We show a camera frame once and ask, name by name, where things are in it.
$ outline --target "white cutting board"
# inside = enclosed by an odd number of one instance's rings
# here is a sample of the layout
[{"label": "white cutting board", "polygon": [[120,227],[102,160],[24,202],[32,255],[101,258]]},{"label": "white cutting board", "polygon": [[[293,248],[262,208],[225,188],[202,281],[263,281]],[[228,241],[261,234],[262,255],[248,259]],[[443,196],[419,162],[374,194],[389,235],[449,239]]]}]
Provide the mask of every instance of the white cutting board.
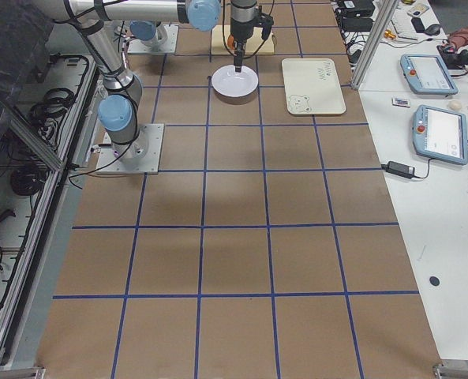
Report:
[{"label": "white cutting board", "polygon": [[346,111],[334,61],[283,59],[286,105],[291,114],[342,114]]}]

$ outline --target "keyboard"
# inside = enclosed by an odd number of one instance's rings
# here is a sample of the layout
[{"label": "keyboard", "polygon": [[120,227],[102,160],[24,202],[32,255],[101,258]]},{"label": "keyboard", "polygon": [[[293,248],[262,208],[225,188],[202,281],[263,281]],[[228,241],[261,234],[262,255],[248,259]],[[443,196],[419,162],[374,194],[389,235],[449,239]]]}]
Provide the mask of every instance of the keyboard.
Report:
[{"label": "keyboard", "polygon": [[414,30],[413,24],[410,22],[410,17],[404,10],[395,10],[391,24],[398,38],[418,41],[418,35]]}]

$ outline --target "black mouse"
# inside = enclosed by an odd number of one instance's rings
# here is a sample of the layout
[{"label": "black mouse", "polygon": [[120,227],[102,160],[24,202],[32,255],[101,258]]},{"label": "black mouse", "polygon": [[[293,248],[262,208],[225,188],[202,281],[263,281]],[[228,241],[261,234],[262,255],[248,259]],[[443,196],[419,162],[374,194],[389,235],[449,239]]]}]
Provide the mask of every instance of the black mouse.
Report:
[{"label": "black mouse", "polygon": [[425,29],[424,33],[427,36],[437,36],[440,33],[441,26],[439,24],[431,24]]}]

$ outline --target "blue joint cap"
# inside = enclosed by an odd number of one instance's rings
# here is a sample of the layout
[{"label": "blue joint cap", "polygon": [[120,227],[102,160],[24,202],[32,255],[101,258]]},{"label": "blue joint cap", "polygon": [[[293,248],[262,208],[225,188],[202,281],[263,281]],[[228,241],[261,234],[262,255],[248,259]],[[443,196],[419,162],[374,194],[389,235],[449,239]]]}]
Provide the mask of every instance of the blue joint cap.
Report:
[{"label": "blue joint cap", "polygon": [[149,41],[156,34],[156,26],[151,21],[131,21],[130,31],[138,39]]},{"label": "blue joint cap", "polygon": [[212,30],[220,12],[219,0],[192,0],[188,6],[189,23],[202,32]]},{"label": "blue joint cap", "polygon": [[130,100],[120,95],[111,95],[99,104],[99,119],[110,132],[118,132],[127,127],[133,116]]}]

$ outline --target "white mounting plate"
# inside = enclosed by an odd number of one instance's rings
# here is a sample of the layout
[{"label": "white mounting plate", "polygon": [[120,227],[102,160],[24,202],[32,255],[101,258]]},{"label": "white mounting plate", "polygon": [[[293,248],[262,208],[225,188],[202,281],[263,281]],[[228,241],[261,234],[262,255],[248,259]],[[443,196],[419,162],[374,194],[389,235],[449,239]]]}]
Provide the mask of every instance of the white mounting plate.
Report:
[{"label": "white mounting plate", "polygon": [[150,47],[144,45],[140,39],[130,41],[129,54],[133,55],[163,55],[173,54],[176,52],[176,45],[178,42],[178,25],[164,25],[167,31],[167,41],[157,47]]},{"label": "white mounting plate", "polygon": [[283,59],[284,91],[291,114],[342,114],[346,111],[334,61]]},{"label": "white mounting plate", "polygon": [[[113,164],[98,170],[98,174],[158,174],[160,164],[160,153],[162,151],[164,124],[142,124],[140,133],[143,137],[149,139],[148,152],[141,159],[130,159],[123,161],[123,158]],[[104,134],[104,144],[110,144],[110,138],[107,133]],[[100,150],[97,168],[103,167],[112,162],[116,157],[111,148]]]}]

